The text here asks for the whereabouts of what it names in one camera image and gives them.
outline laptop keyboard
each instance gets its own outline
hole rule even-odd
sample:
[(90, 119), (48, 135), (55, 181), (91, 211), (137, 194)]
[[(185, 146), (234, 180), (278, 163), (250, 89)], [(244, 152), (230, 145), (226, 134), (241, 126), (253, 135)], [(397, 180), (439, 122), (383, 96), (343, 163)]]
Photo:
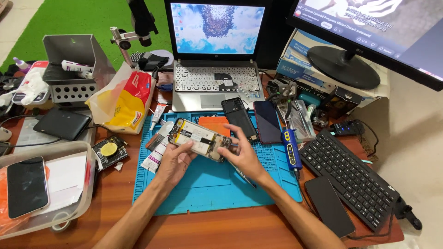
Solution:
[(253, 67), (183, 67), (174, 70), (175, 90), (179, 92), (230, 92), (237, 85), (258, 91), (259, 80)]

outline smartphone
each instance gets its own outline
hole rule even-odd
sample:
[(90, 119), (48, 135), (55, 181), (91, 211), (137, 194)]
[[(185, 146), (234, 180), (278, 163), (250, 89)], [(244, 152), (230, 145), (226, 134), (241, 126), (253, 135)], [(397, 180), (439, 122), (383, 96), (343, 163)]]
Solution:
[(189, 139), (194, 140), (194, 145), (191, 148), (193, 152), (219, 163), (223, 162), (225, 158), (217, 152), (217, 149), (219, 147), (229, 148), (232, 143), (232, 139), (227, 136), (220, 135), (184, 118), (178, 118), (169, 132), (169, 142), (180, 146)]
[(271, 101), (256, 101), (254, 111), (260, 142), (262, 144), (281, 143), (280, 123), (274, 104)]
[(326, 176), (305, 183), (306, 192), (320, 220), (339, 238), (355, 232), (355, 226)]
[(221, 106), (228, 122), (240, 127), (250, 142), (258, 139), (257, 132), (255, 131), (254, 125), (249, 118), (248, 112), (246, 111), (241, 98), (237, 97), (223, 100)]
[(8, 216), (11, 219), (49, 205), (44, 161), (37, 156), (7, 167)]

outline screwdriver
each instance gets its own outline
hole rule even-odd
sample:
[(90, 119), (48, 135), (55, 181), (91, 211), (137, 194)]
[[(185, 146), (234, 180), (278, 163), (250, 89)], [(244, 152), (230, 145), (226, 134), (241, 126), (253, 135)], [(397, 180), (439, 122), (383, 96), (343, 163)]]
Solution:
[(300, 179), (300, 170), (302, 170), (302, 161), (300, 160), (299, 148), (295, 138), (293, 129), (284, 127), (282, 132), (284, 149), (286, 152), (286, 160), (288, 161), (289, 170), (294, 172), (297, 181)]

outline tiled floor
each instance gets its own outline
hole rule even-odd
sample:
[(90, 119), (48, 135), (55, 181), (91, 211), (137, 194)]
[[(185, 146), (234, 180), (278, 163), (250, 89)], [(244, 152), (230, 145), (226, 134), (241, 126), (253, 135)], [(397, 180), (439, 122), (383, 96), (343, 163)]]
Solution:
[(0, 65), (43, 1), (10, 0), (0, 14)]

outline clear plastic container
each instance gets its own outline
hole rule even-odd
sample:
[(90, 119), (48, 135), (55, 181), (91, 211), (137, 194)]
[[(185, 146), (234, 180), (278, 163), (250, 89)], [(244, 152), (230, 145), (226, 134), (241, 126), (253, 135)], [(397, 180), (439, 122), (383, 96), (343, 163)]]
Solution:
[[(306, 141), (315, 140), (315, 131), (312, 126), (311, 119), (307, 115), (306, 105), (303, 100), (292, 101), (291, 114), (286, 120), (287, 125), (291, 129), (295, 129), (295, 138), (297, 143), (302, 143)], [(277, 109), (279, 110), (281, 117), (284, 117), (288, 109), (288, 105), (278, 104)]]
[(87, 154), (85, 163), (85, 181), (83, 192), (79, 200), (76, 203), (64, 208), (54, 210), (46, 214), (30, 217), (27, 223), (20, 225), (18, 229), (14, 228), (7, 231), (5, 234), (0, 236), (0, 239), (6, 239), (34, 232), (48, 227), (52, 227), (53, 231), (61, 231), (67, 226), (64, 225), (62, 228), (60, 228), (58, 224), (65, 222), (68, 224), (70, 220), (76, 219), (84, 214), (91, 204), (95, 174), (95, 153), (93, 152), (91, 145), (89, 145), (87, 142), (74, 141), (35, 148), (25, 152), (0, 157), (0, 168), (3, 168), (13, 163), (18, 163), (36, 156), (42, 156), (45, 161), (49, 161), (80, 152), (87, 152)]

